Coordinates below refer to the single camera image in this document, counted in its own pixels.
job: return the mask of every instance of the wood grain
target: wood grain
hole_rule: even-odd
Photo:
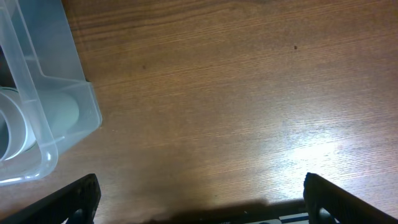
[[[398,217],[395,1],[64,5],[103,125],[0,216],[92,172],[96,223],[285,202],[316,172]]]

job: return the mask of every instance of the white cup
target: white cup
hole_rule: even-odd
[[[21,106],[16,89],[0,87],[0,161],[12,159],[36,142]]]

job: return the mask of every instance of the plastic bin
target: plastic bin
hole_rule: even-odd
[[[0,0],[0,46],[37,140],[37,147],[0,162],[1,186],[51,173],[58,156],[102,117],[61,0]]]

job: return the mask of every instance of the black object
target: black object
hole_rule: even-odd
[[[95,174],[89,174],[63,189],[1,221],[5,223],[92,224],[101,191]],[[316,174],[304,182],[304,201],[272,206],[234,207],[205,213],[184,213],[161,224],[276,224],[308,220],[311,224],[398,223],[395,218],[370,206]]]
[[[97,177],[88,174],[0,223],[92,224],[100,198]]]

